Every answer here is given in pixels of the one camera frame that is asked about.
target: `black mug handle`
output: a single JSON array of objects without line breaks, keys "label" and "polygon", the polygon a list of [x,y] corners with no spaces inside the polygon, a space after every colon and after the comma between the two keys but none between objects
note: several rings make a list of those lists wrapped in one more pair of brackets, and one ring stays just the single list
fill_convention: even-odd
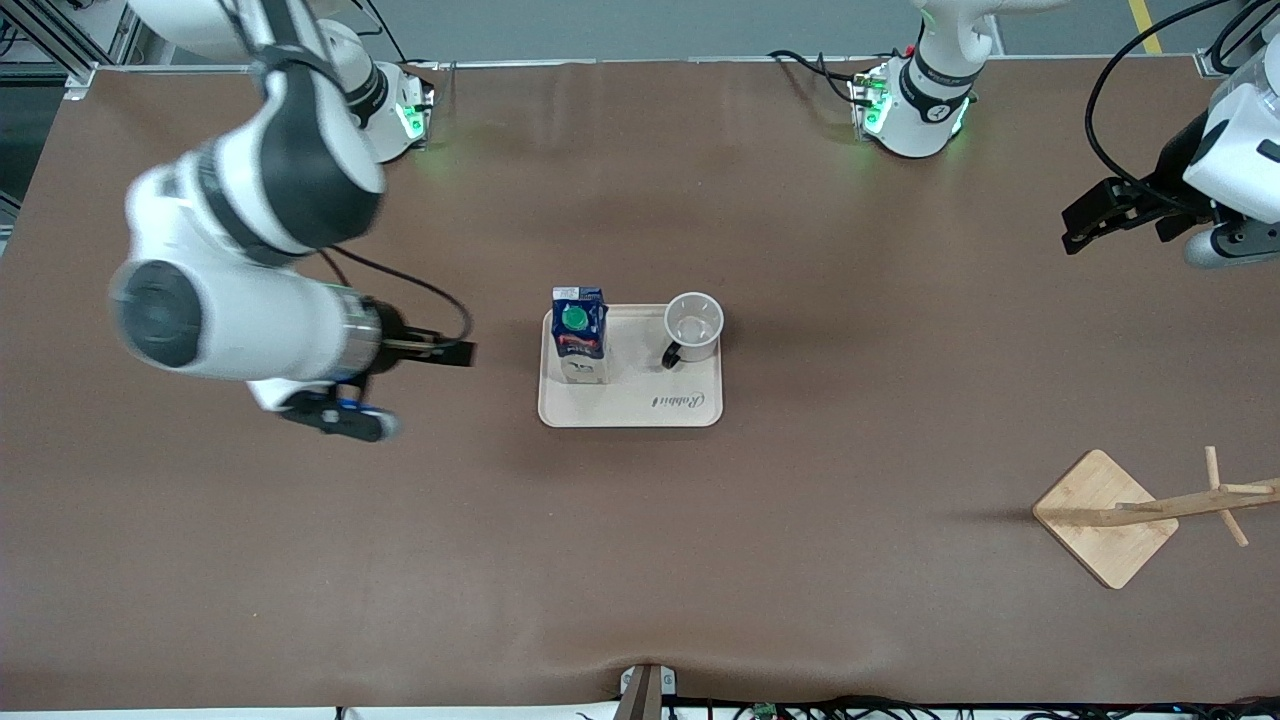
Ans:
[{"label": "black mug handle", "polygon": [[672,342],[662,354],[662,366],[669,370],[676,366],[676,363],[680,363],[680,343]]}]

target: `yellow floor line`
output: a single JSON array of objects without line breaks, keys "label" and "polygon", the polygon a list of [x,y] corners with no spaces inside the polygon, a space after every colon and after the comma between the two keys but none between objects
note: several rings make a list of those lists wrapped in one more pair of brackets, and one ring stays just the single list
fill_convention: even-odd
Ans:
[{"label": "yellow floor line", "polygon": [[[1138,32],[1143,32],[1151,27],[1151,10],[1147,9],[1147,0],[1129,0],[1129,12],[1133,13],[1133,22],[1138,26]],[[1142,49],[1148,55],[1160,55],[1164,53],[1160,47],[1160,38],[1155,35],[1142,41]]]}]

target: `green bottle cap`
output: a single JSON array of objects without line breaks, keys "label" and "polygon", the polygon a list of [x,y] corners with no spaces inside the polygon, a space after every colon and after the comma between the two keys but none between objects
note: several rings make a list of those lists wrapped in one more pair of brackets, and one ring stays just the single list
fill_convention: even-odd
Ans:
[{"label": "green bottle cap", "polygon": [[561,313],[561,322],[571,331],[585,331],[591,319],[586,316],[586,310],[577,305],[570,305]]}]

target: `wooden base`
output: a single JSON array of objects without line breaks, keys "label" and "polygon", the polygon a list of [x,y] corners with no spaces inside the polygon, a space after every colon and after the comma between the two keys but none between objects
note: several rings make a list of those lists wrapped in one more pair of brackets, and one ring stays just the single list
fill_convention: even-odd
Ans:
[{"label": "wooden base", "polygon": [[1152,500],[1106,452],[1091,450],[1032,506],[1032,514],[1098,582],[1120,589],[1174,534],[1178,520],[1119,528],[1084,523],[1093,511],[1112,510],[1119,502]]}]

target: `wooden peg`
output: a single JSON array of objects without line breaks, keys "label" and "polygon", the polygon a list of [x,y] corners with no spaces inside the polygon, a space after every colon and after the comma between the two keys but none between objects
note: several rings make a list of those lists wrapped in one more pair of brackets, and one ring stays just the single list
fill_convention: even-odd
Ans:
[{"label": "wooden peg", "polygon": [[[1229,493],[1249,495],[1248,492],[1240,492],[1238,489],[1238,488],[1243,488],[1243,487],[1247,487],[1247,486],[1224,486],[1222,484],[1222,478],[1219,475],[1219,471],[1217,471],[1217,447],[1216,446],[1212,446],[1212,445],[1204,446],[1204,465],[1208,466],[1208,488],[1210,489],[1219,489],[1219,488],[1221,488],[1221,489],[1224,489],[1225,492],[1229,492]],[[1267,492],[1271,491],[1271,488],[1263,488],[1263,487],[1260,487],[1258,489],[1262,491],[1258,495],[1266,495]],[[1244,530],[1240,529],[1240,524],[1235,521],[1235,515],[1231,515],[1230,510],[1219,510],[1217,511],[1217,516],[1221,518],[1222,523],[1226,525],[1226,532],[1231,533],[1231,537],[1235,538],[1235,544],[1238,544],[1240,547],[1248,547],[1249,538],[1244,537]]]}]

